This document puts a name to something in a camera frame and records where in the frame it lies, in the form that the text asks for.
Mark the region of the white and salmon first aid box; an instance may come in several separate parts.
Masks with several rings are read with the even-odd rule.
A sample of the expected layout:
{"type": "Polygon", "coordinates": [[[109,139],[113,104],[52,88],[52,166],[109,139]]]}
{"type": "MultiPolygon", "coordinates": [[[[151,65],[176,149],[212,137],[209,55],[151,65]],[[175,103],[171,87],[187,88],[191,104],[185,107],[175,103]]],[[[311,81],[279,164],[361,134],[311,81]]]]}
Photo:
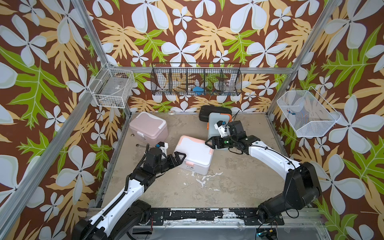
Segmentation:
{"type": "Polygon", "coordinates": [[[180,168],[200,175],[208,173],[214,150],[207,146],[204,140],[181,136],[175,152],[186,154],[186,158],[179,166],[180,168]]]}

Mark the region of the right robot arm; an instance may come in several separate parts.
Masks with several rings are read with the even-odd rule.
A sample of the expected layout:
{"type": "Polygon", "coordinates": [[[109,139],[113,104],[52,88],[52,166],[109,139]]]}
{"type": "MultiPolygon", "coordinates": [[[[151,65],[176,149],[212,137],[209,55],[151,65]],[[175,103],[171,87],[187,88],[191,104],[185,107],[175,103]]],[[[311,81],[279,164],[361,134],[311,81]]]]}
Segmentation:
{"type": "Polygon", "coordinates": [[[317,200],[322,190],[315,166],[299,163],[269,147],[260,138],[247,135],[241,121],[226,123],[218,121],[214,128],[218,136],[209,138],[205,144],[211,149],[237,149],[260,160],[285,181],[283,192],[258,206],[257,219],[261,224],[274,221],[287,210],[301,210],[317,200]]]}

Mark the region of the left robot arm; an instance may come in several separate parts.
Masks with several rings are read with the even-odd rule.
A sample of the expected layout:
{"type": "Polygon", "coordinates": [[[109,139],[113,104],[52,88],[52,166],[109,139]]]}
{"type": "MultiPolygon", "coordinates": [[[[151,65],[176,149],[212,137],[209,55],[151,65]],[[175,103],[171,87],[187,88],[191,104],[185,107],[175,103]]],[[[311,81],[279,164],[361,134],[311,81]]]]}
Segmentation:
{"type": "Polygon", "coordinates": [[[89,220],[79,221],[72,240],[119,240],[140,222],[147,223],[151,206],[139,198],[165,172],[180,166],[185,153],[167,155],[168,144],[160,142],[154,148],[146,146],[145,153],[134,170],[126,177],[124,188],[102,210],[89,220]]]}

